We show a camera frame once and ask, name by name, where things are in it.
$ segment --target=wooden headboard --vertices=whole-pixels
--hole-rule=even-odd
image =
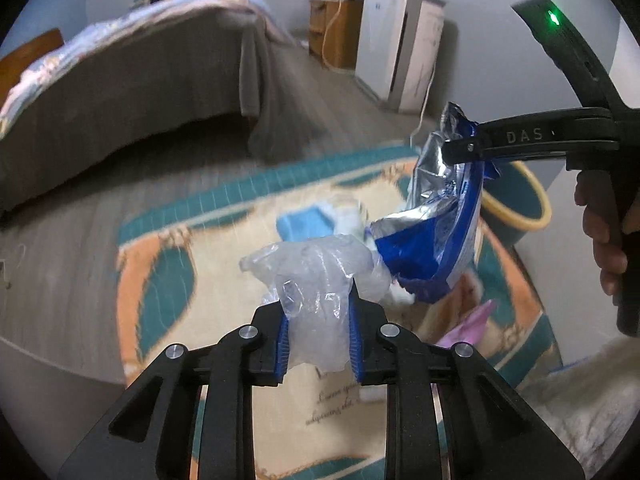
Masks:
[[[29,43],[19,46],[0,59],[0,107],[2,107],[9,90],[20,82],[20,74],[31,63],[64,44],[62,34],[54,28]]]

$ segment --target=yellow bucket rim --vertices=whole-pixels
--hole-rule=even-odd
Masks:
[[[517,211],[505,206],[502,202],[500,202],[496,197],[491,195],[487,190],[482,190],[482,207],[486,209],[489,213],[494,215],[496,218],[501,220],[503,223],[508,226],[514,227],[519,231],[524,232],[532,232],[532,231],[540,231],[540,229],[544,229],[551,222],[551,202],[549,201],[549,196],[546,194],[545,188],[542,187],[540,181],[536,178],[536,176],[531,172],[529,168],[519,160],[511,162],[512,166],[514,166],[528,181],[529,185],[536,193],[538,200],[540,200],[540,208],[542,209],[542,215],[540,218],[528,218],[526,216],[521,215]]]

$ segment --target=wooden cabinet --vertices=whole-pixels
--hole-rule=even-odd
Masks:
[[[60,31],[54,28],[0,59],[0,108],[9,90],[20,82],[22,72],[27,70],[31,63],[64,44]]]
[[[360,22],[362,21],[362,0],[345,0],[340,15],[330,28],[333,17],[338,12],[340,2],[311,0],[309,18],[309,53],[322,59],[322,43],[327,62],[336,68],[356,68]]]

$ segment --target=plastic bag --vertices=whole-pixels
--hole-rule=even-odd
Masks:
[[[497,301],[489,300],[485,304],[478,305],[469,313],[462,322],[444,335],[436,346],[452,348],[453,345],[461,341],[470,345],[478,345],[486,332],[486,322],[498,306]]]
[[[377,253],[353,235],[280,242],[240,261],[271,291],[289,319],[289,367],[309,363],[338,372],[349,361],[349,294],[379,301],[391,275]]]
[[[414,169],[406,210],[371,225],[391,274],[416,299],[436,303],[450,293],[471,263],[484,178],[495,178],[491,163],[447,166],[442,145],[475,135],[476,124],[449,103],[440,130],[427,139]]]

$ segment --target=electrical cable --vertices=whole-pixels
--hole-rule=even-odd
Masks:
[[[436,65],[438,64],[438,60],[435,59],[433,61],[433,70],[431,71],[431,78],[429,79],[429,85],[427,86],[427,93],[424,96],[424,101],[422,103],[422,110],[420,111],[420,122],[418,123],[417,128],[411,132],[409,135],[409,139],[411,140],[411,145],[414,145],[414,135],[419,133],[422,129],[422,124],[424,123],[424,114],[427,109],[427,101],[429,100],[429,94],[431,93],[431,85],[433,85],[433,78],[436,75]]]
[[[338,16],[340,16],[340,11],[342,10],[342,3],[344,0],[338,0],[338,11],[334,14],[334,16],[331,18],[331,20],[329,20],[328,25],[326,26],[325,30],[324,30],[324,38],[322,38],[322,62],[326,65],[326,67],[331,70],[332,72],[336,72],[338,74],[355,74],[355,70],[345,70],[343,68],[338,68],[337,66],[333,66],[331,63],[329,63],[326,60],[326,56],[324,55],[324,47],[326,45],[326,37],[329,35],[329,30],[331,30],[331,27],[334,25],[335,21],[338,19]]]

